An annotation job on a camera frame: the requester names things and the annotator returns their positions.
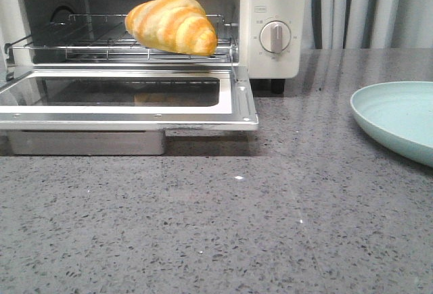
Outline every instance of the curtain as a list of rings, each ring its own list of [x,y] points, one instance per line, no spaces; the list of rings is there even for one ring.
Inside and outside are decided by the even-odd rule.
[[[306,0],[303,48],[433,47],[433,0]]]

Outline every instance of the granite countertop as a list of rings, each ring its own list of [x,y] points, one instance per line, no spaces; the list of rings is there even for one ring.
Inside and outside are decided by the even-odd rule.
[[[350,96],[433,80],[429,49],[309,51],[254,132],[139,157],[10,155],[0,293],[433,292],[433,169],[372,141]]]

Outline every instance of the control panel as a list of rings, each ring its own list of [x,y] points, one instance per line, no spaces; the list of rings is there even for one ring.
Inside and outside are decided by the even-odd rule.
[[[249,4],[249,77],[297,75],[305,0],[249,0]]]

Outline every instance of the oven door glass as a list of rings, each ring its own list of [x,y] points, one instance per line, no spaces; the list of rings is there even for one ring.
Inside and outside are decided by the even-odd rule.
[[[9,130],[254,130],[246,72],[35,70],[0,89]]]

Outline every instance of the open oven door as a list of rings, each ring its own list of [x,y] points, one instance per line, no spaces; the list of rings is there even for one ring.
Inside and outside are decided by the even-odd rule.
[[[255,130],[244,67],[35,69],[0,89],[17,154],[162,154],[165,130]]]

